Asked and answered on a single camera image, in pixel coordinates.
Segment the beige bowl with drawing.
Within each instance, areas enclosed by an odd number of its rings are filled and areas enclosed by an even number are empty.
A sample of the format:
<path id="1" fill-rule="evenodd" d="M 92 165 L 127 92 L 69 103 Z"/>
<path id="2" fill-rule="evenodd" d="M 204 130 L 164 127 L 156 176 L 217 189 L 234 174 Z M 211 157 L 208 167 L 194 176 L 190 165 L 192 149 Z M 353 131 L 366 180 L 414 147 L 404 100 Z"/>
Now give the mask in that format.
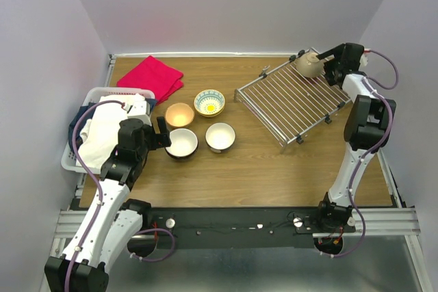
<path id="1" fill-rule="evenodd" d="M 194 120 L 194 110 L 185 103 L 175 103 L 169 106 L 165 113 L 165 120 L 174 129 L 187 127 Z"/>

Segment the red bowl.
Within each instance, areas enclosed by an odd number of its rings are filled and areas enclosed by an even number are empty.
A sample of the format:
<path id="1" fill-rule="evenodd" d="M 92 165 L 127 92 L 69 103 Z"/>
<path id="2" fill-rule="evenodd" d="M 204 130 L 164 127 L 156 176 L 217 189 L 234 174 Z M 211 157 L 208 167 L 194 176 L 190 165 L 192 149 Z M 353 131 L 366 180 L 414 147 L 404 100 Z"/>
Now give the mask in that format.
<path id="1" fill-rule="evenodd" d="M 189 129 L 175 129 L 171 131 L 170 141 L 171 146 L 166 148 L 175 155 L 184 156 L 198 148 L 198 138 Z"/>

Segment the plain beige bowl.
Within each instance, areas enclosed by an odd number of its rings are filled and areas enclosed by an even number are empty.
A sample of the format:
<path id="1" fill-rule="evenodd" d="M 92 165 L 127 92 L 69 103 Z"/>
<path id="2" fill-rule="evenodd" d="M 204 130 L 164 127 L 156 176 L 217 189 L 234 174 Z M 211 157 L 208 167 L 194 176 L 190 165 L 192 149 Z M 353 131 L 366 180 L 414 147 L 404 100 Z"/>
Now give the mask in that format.
<path id="1" fill-rule="evenodd" d="M 307 52 L 296 60 L 296 70 L 306 78 L 316 78 L 323 72 L 324 62 L 316 52 Z"/>

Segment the cream striped bowl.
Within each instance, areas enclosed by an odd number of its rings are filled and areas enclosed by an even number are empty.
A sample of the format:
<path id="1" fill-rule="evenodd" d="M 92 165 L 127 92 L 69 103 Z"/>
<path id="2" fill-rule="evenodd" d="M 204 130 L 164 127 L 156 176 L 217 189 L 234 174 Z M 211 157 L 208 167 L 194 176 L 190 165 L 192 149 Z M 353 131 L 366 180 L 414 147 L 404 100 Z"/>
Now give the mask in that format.
<path id="1" fill-rule="evenodd" d="M 203 113 L 214 113 L 225 106 L 224 95 L 217 90 L 203 90 L 194 99 L 194 108 Z"/>

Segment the teal white bowl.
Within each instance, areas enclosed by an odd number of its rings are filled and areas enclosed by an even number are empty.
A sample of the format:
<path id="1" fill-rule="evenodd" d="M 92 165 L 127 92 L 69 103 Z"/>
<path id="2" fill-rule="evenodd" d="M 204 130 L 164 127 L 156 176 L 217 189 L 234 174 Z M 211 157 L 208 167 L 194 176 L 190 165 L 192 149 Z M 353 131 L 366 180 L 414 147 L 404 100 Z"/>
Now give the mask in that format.
<path id="1" fill-rule="evenodd" d="M 235 143 L 234 128 L 224 122 L 212 124 L 205 133 L 205 141 L 214 153 L 228 151 Z"/>

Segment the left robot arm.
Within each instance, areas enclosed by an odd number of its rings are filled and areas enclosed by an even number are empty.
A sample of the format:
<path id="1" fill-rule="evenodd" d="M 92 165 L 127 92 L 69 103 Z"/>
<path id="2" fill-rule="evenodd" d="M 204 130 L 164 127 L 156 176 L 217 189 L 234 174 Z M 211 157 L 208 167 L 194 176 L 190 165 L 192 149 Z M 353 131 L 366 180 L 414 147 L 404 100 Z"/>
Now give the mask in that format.
<path id="1" fill-rule="evenodd" d="M 101 168 L 90 208 L 61 256 L 49 257 L 44 266 L 50 291 L 105 291 L 128 241 L 151 228 L 151 205 L 127 196 L 148 154 L 170 145 L 165 119 L 158 117 L 157 123 L 157 128 L 137 118 L 120 123 L 118 143 Z"/>

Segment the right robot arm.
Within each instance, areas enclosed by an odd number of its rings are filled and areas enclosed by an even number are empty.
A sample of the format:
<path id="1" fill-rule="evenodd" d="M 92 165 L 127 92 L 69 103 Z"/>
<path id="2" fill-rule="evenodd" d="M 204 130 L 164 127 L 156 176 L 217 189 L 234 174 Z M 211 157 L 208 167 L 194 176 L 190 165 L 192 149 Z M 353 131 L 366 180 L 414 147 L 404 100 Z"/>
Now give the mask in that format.
<path id="1" fill-rule="evenodd" d="M 359 70 L 365 47 L 343 43 L 318 55 L 332 57 L 324 64 L 325 79 L 339 86 L 352 101 L 344 127 L 346 152 L 335 182 L 319 203 L 315 224 L 323 232 L 339 231 L 356 209 L 355 194 L 366 166 L 389 139 L 396 102 L 380 95 Z"/>

